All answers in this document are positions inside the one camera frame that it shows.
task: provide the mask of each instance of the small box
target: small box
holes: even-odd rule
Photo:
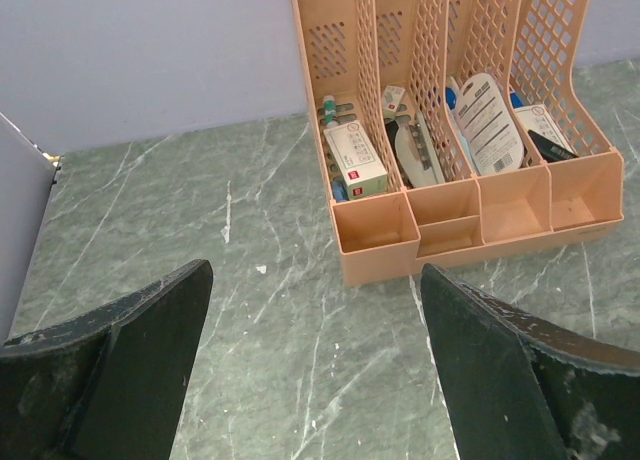
[[[556,145],[560,145],[570,152],[576,153],[544,105],[520,107],[516,108],[515,112],[525,130],[533,130],[543,137],[548,138]]]
[[[387,170],[359,120],[324,131],[349,200],[387,191]]]
[[[387,85],[382,94],[382,115],[385,119],[393,120],[396,118],[398,107],[402,103],[404,97],[404,88]]]

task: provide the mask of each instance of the gray wall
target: gray wall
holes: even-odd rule
[[[580,64],[640,56],[593,0]],[[50,153],[305,110],[289,0],[0,0],[0,111]]]
[[[11,328],[54,168],[0,115],[0,345]]]

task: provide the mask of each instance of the green marble countertop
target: green marble countertop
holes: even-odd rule
[[[456,273],[582,335],[640,349],[640,62],[578,70],[626,160],[611,236]],[[14,334],[194,258],[216,275],[172,459],[455,458],[416,278],[347,289],[307,118],[67,155]]]

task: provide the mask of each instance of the plastic bin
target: plastic bin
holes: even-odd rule
[[[571,70],[589,0],[292,0],[325,190],[347,285],[600,238],[623,220],[624,162],[578,102]],[[522,167],[478,176],[449,123],[444,90],[490,70],[544,103],[580,158],[548,164],[513,109]],[[399,116],[421,111],[447,183],[408,189],[384,132],[380,95],[407,90]],[[388,193],[336,203],[337,173],[321,102],[360,119],[389,170]]]

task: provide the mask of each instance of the barcode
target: barcode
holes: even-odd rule
[[[504,157],[502,157],[500,160],[498,160],[496,163],[493,164],[493,169],[495,170],[496,173],[498,173],[504,170],[505,168],[507,168],[512,163],[513,163],[513,159],[511,158],[511,154],[507,153]]]

